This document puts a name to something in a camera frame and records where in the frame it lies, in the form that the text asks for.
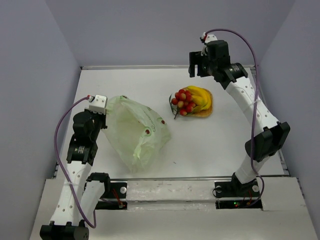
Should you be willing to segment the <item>fake yellow banana bunch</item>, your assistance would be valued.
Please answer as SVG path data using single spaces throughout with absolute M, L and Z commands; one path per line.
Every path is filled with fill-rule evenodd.
M 206 89 L 194 85 L 187 86 L 186 89 L 190 92 L 193 102 L 200 106 L 201 111 L 212 107 L 212 96 Z

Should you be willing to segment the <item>fake red berry branch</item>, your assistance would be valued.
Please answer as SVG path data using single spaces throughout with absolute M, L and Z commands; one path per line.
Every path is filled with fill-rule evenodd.
M 169 97 L 169 104 L 174 119 L 178 116 L 195 117 L 196 104 L 193 101 L 191 92 L 187 88 L 182 88 Z

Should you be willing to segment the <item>light green plastic bag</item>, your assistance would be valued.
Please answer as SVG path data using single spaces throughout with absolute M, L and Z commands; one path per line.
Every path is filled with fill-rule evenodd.
M 106 138 L 132 173 L 149 169 L 171 139 L 167 123 L 157 112 L 124 95 L 108 100 L 106 123 Z

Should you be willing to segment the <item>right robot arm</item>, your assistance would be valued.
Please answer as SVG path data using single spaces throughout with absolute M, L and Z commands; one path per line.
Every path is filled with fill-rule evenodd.
M 246 156 L 241 166 L 230 181 L 215 183 L 213 193 L 217 198 L 243 197 L 258 186 L 260 169 L 282 148 L 291 128 L 268 110 L 245 68 L 240 63 L 231 63 L 226 41 L 210 35 L 203 43 L 201 51 L 189 54 L 189 76 L 212 76 L 235 100 L 251 124 L 251 139 L 245 143 Z

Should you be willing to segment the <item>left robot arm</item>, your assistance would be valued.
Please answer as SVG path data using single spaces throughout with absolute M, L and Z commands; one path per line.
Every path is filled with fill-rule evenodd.
M 87 240 L 95 228 L 95 208 L 100 198 L 110 194 L 107 173 L 91 173 L 97 138 L 106 126 L 106 112 L 85 109 L 73 117 L 73 135 L 69 142 L 66 164 L 61 165 L 65 180 L 49 224 L 42 225 L 43 240 Z

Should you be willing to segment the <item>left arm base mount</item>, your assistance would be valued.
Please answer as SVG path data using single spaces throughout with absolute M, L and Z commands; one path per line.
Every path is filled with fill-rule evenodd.
M 102 195 L 95 209 L 126 210 L 128 207 L 127 190 L 127 182 L 111 182 L 110 191 Z

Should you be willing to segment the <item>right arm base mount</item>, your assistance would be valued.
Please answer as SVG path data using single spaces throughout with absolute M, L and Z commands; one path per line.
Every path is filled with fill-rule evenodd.
M 262 209 L 261 193 L 256 179 L 241 184 L 233 174 L 231 180 L 214 183 L 215 206 L 222 209 Z

